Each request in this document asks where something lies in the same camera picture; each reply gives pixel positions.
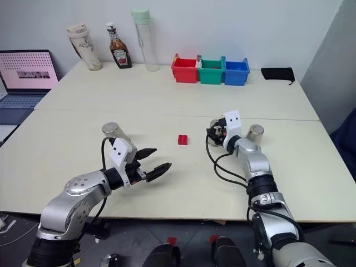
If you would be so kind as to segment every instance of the blue bin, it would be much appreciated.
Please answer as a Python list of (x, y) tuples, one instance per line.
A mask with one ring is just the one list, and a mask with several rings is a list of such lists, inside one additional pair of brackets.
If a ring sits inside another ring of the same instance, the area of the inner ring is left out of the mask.
[(225, 84), (243, 86), (250, 73), (247, 58), (242, 62), (225, 61)]

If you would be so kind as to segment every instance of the green bottle cap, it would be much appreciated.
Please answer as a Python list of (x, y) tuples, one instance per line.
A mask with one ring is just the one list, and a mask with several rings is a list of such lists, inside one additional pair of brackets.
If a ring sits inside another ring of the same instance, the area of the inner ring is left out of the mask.
[(131, 15), (135, 24), (150, 23), (150, 11), (148, 9), (132, 9)]

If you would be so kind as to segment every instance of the green bin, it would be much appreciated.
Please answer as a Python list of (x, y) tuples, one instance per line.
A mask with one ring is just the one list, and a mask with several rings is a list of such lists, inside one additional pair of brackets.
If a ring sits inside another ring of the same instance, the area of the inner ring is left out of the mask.
[(198, 55), (198, 73), (201, 83), (219, 85), (224, 81), (225, 57), (220, 60), (203, 60)]

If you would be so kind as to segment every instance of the laptop screen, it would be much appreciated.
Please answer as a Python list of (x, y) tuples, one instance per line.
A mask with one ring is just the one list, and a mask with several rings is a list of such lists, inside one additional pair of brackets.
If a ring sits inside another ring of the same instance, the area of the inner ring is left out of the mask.
[(49, 91), (58, 83), (48, 50), (0, 51), (0, 76), (8, 92)]

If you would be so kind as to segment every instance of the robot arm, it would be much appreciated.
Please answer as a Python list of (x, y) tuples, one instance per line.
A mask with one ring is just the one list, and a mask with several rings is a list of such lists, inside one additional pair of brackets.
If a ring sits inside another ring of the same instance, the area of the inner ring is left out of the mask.
[(148, 157), (156, 149), (137, 148), (122, 138), (109, 139), (110, 158), (114, 167), (72, 178), (64, 190), (44, 208), (37, 238), (23, 266), (70, 266), (72, 255), (79, 251), (79, 239), (92, 208), (119, 187), (136, 182), (150, 182), (164, 174), (171, 166), (165, 163), (146, 173), (138, 160)]
[(267, 255), (268, 263), (276, 267), (333, 266), (316, 248), (302, 242), (300, 227), (278, 191), (267, 157), (258, 144), (241, 135), (239, 113), (225, 113), (207, 132), (216, 145), (237, 157), (244, 170), (249, 209), (255, 212), (252, 225), (258, 258)]

